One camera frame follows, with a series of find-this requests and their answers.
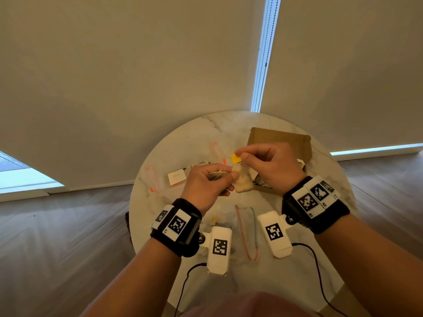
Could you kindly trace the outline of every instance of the black wristband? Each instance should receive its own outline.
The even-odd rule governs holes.
[[[302,180],[283,195],[283,213],[314,234],[320,234],[339,218],[350,213],[338,193],[319,176]]]
[[[201,212],[182,198],[175,200],[172,206],[173,208],[168,213],[163,213],[165,211],[163,210],[157,217],[156,222],[160,222],[160,224],[157,229],[152,230],[150,236],[178,256],[192,257],[200,247],[198,243],[198,228],[201,222]],[[180,218],[176,215],[179,210],[185,213],[185,218]]]

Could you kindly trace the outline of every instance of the brown cardboard box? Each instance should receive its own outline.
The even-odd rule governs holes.
[[[310,141],[311,137],[304,134],[252,127],[247,144],[249,145],[253,143],[287,142],[290,144],[295,154],[295,157],[297,159],[303,160],[307,164],[313,157],[313,154],[311,152]],[[256,184],[256,182],[254,182],[254,189],[260,192],[278,194],[272,188],[259,186]]]

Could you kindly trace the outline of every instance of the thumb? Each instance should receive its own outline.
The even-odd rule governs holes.
[[[216,180],[216,186],[219,191],[225,190],[227,187],[232,185],[237,179],[239,178],[239,173],[236,171],[232,171],[228,173],[223,178]]]
[[[261,172],[265,164],[264,161],[261,161],[256,156],[252,155],[251,153],[247,153],[247,152],[241,153],[240,157],[241,157],[241,160],[244,161],[247,166],[249,166],[250,168],[253,168],[258,173]]]

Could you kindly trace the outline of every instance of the forearm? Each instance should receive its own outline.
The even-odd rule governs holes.
[[[181,258],[150,238],[81,317],[160,317]]]
[[[372,316],[423,316],[423,262],[352,215],[315,239]]]

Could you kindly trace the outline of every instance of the qr code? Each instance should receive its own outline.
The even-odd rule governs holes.
[[[185,220],[179,218],[178,216],[175,216],[172,219],[171,223],[168,224],[168,227],[172,229],[174,232],[176,232],[177,234],[179,234],[186,224],[187,223]]]
[[[327,191],[323,189],[323,187],[320,185],[320,183],[318,183],[317,185],[315,185],[314,187],[312,187],[310,189],[310,191],[320,201],[322,201],[327,196],[329,196],[329,194],[327,193]]]
[[[324,186],[330,193],[332,193],[332,192],[334,192],[335,191],[335,189],[334,188],[332,188],[326,181],[324,181],[324,180],[322,180],[321,182],[320,182],[320,184],[322,185],[322,186]]]
[[[159,216],[156,218],[156,221],[161,222],[164,217],[166,217],[166,213],[168,213],[167,210],[162,210]]]
[[[310,211],[319,204],[310,194],[302,196],[301,198],[297,199],[297,201],[305,211]]]
[[[216,255],[226,256],[226,251],[228,250],[228,241],[215,239],[213,241],[213,253]]]
[[[279,228],[279,224],[272,224],[266,227],[266,232],[269,235],[270,240],[276,240],[282,238],[282,230]]]

